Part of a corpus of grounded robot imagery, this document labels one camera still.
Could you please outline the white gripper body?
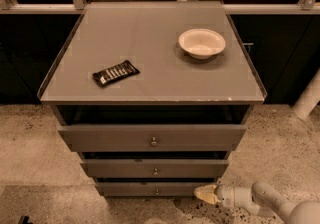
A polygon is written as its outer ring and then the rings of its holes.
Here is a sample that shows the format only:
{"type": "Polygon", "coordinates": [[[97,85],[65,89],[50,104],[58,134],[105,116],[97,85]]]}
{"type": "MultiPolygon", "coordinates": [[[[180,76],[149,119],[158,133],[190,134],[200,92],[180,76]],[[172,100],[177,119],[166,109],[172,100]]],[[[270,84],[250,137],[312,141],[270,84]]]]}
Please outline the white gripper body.
{"type": "Polygon", "coordinates": [[[223,207],[235,208],[236,207],[236,191],[237,188],[233,185],[222,184],[215,189],[219,201],[223,207]]]}

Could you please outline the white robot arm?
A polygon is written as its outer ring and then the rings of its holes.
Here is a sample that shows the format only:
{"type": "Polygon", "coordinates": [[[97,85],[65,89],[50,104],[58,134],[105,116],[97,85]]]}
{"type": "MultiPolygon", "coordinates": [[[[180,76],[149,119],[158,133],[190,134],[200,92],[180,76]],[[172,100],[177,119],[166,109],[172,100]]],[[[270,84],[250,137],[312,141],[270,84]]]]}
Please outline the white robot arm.
{"type": "Polygon", "coordinates": [[[319,201],[294,204],[266,182],[255,182],[251,187],[209,184],[197,187],[194,195],[209,204],[242,208],[255,216],[277,215],[284,224],[320,224],[319,201]]]}

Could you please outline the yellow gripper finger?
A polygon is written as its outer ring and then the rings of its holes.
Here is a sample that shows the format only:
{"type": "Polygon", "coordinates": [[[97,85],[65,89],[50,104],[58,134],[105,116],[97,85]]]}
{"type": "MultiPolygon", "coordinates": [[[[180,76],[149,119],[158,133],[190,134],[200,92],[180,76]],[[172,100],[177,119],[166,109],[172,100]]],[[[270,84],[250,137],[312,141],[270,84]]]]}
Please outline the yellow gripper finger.
{"type": "Polygon", "coordinates": [[[198,187],[196,189],[196,193],[197,194],[215,193],[216,188],[217,188],[217,185],[215,184],[205,185],[205,186],[198,187]]]}
{"type": "Polygon", "coordinates": [[[200,199],[208,204],[215,205],[215,204],[218,204],[221,202],[221,200],[218,198],[218,196],[214,192],[195,191],[194,194],[198,199],[200,199]]]}

